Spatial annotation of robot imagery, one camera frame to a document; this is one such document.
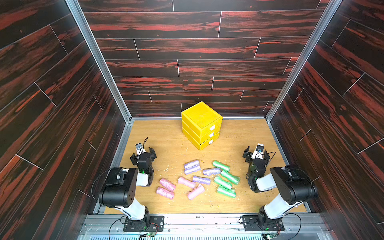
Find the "green roll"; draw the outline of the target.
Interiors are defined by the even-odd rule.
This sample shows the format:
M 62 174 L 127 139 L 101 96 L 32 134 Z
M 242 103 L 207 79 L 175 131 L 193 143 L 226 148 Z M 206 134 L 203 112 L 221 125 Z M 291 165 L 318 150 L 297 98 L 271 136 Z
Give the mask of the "green roll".
M 227 190 L 231 190 L 233 187 L 232 183 L 223 180 L 220 176 L 216 176 L 214 182 Z
M 223 164 L 223 163 L 221 163 L 219 161 L 216 161 L 216 160 L 213 161 L 213 166 L 215 168 L 220 168 L 221 170 L 224 170 L 224 171 L 227 171 L 227 172 L 230 171 L 230 167 L 228 165 L 225 165 L 225 164 Z
M 231 182 L 234 185 L 238 185 L 240 183 L 240 178 L 237 176 L 232 175 L 226 170 L 221 171 L 221 175 L 226 178 L 229 182 Z
M 222 194 L 226 197 L 234 199 L 237 195 L 234 189 L 226 189 L 223 186 L 218 186 L 217 193 Z

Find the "green roll bottom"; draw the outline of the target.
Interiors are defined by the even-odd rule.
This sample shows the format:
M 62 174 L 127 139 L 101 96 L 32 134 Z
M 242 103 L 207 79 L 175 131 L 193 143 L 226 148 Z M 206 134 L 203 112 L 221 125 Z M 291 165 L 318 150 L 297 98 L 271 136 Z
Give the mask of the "green roll bottom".
M 226 189 L 223 186 L 218 186 L 217 193 L 222 194 L 226 197 L 234 199 L 237 195 L 234 189 Z

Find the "yellow top drawer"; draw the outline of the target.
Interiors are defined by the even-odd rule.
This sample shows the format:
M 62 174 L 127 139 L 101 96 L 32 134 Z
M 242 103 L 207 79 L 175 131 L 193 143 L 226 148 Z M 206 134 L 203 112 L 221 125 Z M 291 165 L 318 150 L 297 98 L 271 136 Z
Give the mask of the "yellow top drawer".
M 219 122 L 215 122 L 212 125 L 209 125 L 204 128 L 197 127 L 192 123 L 187 123 L 182 121 L 183 128 L 194 138 L 203 138 L 209 136 L 211 133 L 216 134 L 220 131 L 222 124 Z

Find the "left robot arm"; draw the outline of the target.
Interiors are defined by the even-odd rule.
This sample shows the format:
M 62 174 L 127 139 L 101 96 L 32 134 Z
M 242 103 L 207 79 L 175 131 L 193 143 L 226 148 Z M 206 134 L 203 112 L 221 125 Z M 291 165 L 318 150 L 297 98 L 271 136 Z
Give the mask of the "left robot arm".
M 150 214 L 148 207 L 135 198 L 136 187 L 151 186 L 155 173 L 152 163 L 157 155 L 153 148 L 146 152 L 142 144 L 137 144 L 136 150 L 130 157 L 133 168 L 108 170 L 97 200 L 103 206 L 122 212 L 128 225 L 144 229 L 150 225 Z

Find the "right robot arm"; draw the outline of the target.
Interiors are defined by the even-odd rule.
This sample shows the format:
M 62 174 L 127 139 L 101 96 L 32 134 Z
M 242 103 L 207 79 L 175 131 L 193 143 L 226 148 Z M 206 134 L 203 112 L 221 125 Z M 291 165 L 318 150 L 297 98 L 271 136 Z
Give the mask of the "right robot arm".
M 279 192 L 259 210 L 257 223 L 262 230 L 283 230 L 282 218 L 285 214 L 318 196 L 317 187 L 307 173 L 300 169 L 290 166 L 274 167 L 270 168 L 267 175 L 267 166 L 272 157 L 264 149 L 264 145 L 258 144 L 253 152 L 246 148 L 243 158 L 249 163 L 246 178 L 251 191 L 263 193 L 277 189 Z

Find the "yellow drawer cabinet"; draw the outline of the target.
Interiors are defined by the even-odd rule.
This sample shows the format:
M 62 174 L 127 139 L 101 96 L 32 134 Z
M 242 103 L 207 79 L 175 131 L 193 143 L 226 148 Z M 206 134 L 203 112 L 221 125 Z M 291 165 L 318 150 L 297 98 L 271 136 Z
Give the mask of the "yellow drawer cabinet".
M 204 102 L 182 111 L 181 115 L 183 134 L 198 150 L 219 138 L 223 117 Z

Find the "pink roll far left upper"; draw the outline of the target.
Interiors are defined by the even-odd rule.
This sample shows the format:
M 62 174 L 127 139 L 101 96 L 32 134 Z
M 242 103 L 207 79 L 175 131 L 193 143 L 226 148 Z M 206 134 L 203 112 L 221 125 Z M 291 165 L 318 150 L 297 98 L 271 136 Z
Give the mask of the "pink roll far left upper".
M 171 192 L 174 192 L 175 189 L 176 189 L 176 185 L 173 184 L 172 182 L 170 182 L 169 180 L 167 179 L 164 179 L 164 178 L 161 178 L 159 183 L 167 190 L 171 191 Z

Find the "pink roll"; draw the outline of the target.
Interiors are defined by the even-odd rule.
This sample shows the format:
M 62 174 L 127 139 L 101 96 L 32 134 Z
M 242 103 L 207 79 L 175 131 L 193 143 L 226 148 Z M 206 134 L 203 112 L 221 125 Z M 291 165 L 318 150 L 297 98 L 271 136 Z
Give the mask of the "pink roll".
M 195 199 L 197 196 L 199 196 L 204 192 L 205 192 L 205 188 L 201 184 L 199 184 L 195 189 L 193 189 L 187 194 L 187 197 L 190 201 L 192 201 L 193 199 Z
M 192 182 L 192 181 L 190 181 L 190 180 L 187 180 L 187 179 L 185 179 L 185 178 L 183 178 L 183 177 L 179 177 L 179 178 L 178 178 L 178 183 L 179 183 L 179 184 L 182 184 L 182 185 L 184 185 L 184 186 L 187 186 L 187 187 L 189 187 L 189 188 L 191 188 L 191 189 L 194 189 L 194 188 L 196 187 L 196 183 L 195 183 L 195 182 Z
M 175 197 L 175 193 L 174 192 L 171 192 L 167 189 L 164 189 L 162 187 L 158 187 L 157 190 L 156 190 L 156 193 L 160 196 L 163 196 L 167 199 L 170 199 L 170 200 L 173 200 L 174 197 Z
M 164 179 L 164 178 L 161 178 L 159 183 L 167 190 L 171 191 L 171 192 L 174 192 L 175 189 L 176 189 L 176 185 L 173 184 L 172 182 L 170 182 L 169 180 L 167 179 Z

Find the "green roll top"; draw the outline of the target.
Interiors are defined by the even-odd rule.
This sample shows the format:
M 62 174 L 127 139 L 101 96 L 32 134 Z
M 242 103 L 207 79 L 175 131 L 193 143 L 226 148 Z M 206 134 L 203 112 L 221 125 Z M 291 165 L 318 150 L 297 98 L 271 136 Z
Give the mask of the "green roll top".
M 224 170 L 224 171 L 227 171 L 227 172 L 230 171 L 230 167 L 228 165 L 225 165 L 225 164 L 223 164 L 223 163 L 221 163 L 219 161 L 216 161 L 216 160 L 213 161 L 213 166 L 215 168 L 220 168 L 221 170 Z

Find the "purple roll middle right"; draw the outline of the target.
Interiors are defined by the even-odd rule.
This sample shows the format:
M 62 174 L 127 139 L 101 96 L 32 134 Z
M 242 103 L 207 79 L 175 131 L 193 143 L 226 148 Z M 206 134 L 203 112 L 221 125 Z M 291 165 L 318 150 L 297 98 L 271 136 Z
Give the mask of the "purple roll middle right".
M 219 175 L 221 173 L 221 168 L 210 168 L 210 169 L 204 169 L 203 175 L 205 176 L 211 176 L 211 175 Z

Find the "purple roll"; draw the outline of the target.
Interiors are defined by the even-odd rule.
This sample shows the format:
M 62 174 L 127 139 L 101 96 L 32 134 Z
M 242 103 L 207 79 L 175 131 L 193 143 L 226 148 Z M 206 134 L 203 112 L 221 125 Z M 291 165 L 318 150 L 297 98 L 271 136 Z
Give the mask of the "purple roll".
M 211 179 L 209 179 L 209 178 L 193 176 L 192 180 L 193 180 L 193 182 L 199 183 L 199 184 L 204 184 L 204 185 L 210 185 L 211 184 Z
M 203 175 L 205 176 L 211 176 L 211 175 L 219 175 L 221 173 L 221 168 L 210 168 L 210 169 L 204 169 Z
M 193 168 L 193 167 L 199 166 L 199 165 L 200 165 L 199 160 L 194 160 L 194 161 L 191 161 L 191 162 L 184 164 L 184 168 L 189 169 L 189 168 Z
M 200 170 L 201 170 L 201 167 L 199 165 L 197 165 L 197 166 L 193 166 L 190 168 L 186 168 L 184 172 L 186 175 L 189 175 L 191 173 L 195 173 L 195 172 L 200 171 Z

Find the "purple roll upper front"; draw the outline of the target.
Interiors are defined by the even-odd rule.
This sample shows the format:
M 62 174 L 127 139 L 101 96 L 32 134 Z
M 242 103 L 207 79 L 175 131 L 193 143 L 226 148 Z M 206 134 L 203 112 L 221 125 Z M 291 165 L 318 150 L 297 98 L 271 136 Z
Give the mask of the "purple roll upper front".
M 201 167 L 199 165 L 197 165 L 197 166 L 193 166 L 190 168 L 186 168 L 184 172 L 186 175 L 189 175 L 191 173 L 195 173 L 195 172 L 200 171 L 200 170 L 201 170 Z

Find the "pink roll far left lower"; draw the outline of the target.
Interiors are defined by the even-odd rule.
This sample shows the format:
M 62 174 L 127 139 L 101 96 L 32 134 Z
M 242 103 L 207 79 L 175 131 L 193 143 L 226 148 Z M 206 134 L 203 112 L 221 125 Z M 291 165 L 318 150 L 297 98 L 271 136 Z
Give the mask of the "pink roll far left lower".
M 163 196 L 167 199 L 170 199 L 170 200 L 173 200 L 174 197 L 175 197 L 175 193 L 174 192 L 171 192 L 167 189 L 164 189 L 162 187 L 158 187 L 157 190 L 156 190 L 156 193 L 160 196 Z

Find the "purple roll upper back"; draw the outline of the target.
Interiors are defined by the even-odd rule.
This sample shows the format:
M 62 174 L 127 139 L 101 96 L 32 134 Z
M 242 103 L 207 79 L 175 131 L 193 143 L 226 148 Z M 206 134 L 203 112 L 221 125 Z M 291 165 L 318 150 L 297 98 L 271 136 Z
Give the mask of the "purple roll upper back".
M 189 168 L 193 168 L 193 167 L 199 166 L 199 165 L 200 165 L 199 160 L 194 160 L 194 161 L 191 161 L 191 162 L 184 164 L 184 168 L 189 169 Z

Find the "purple roll lower centre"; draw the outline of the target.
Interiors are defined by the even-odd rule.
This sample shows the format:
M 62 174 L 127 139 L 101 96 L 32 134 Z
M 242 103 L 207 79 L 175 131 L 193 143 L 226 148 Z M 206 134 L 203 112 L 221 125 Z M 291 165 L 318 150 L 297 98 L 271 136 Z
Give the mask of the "purple roll lower centre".
M 211 179 L 209 179 L 209 178 L 193 176 L 192 180 L 193 180 L 193 182 L 199 183 L 199 184 L 204 184 L 204 185 L 210 185 L 211 184 Z

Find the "pink roll lower centre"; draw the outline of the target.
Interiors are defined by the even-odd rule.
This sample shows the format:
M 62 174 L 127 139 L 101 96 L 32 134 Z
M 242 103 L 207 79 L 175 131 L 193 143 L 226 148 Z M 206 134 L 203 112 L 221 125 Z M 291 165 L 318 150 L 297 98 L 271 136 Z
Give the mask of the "pink roll lower centre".
M 197 196 L 199 196 L 204 192 L 205 192 L 205 188 L 201 184 L 199 184 L 195 189 L 193 189 L 187 194 L 187 197 L 190 201 L 192 201 L 193 199 L 195 199 Z

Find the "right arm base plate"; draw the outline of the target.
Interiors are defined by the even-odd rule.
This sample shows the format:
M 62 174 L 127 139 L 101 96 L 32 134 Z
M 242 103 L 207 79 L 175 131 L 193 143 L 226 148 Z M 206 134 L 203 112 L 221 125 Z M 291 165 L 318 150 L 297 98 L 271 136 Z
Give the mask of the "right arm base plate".
M 264 215 L 243 215 L 240 218 L 240 224 L 245 228 L 246 232 L 261 232 L 261 231 L 284 231 L 282 218 L 269 219 Z

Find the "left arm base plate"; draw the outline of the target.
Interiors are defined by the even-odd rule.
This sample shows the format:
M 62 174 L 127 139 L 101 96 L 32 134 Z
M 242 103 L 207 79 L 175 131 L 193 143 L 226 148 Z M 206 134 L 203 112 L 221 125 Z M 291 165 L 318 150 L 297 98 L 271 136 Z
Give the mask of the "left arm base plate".
M 164 216 L 149 215 L 142 220 L 125 220 L 124 233 L 150 232 L 158 233 L 164 230 Z

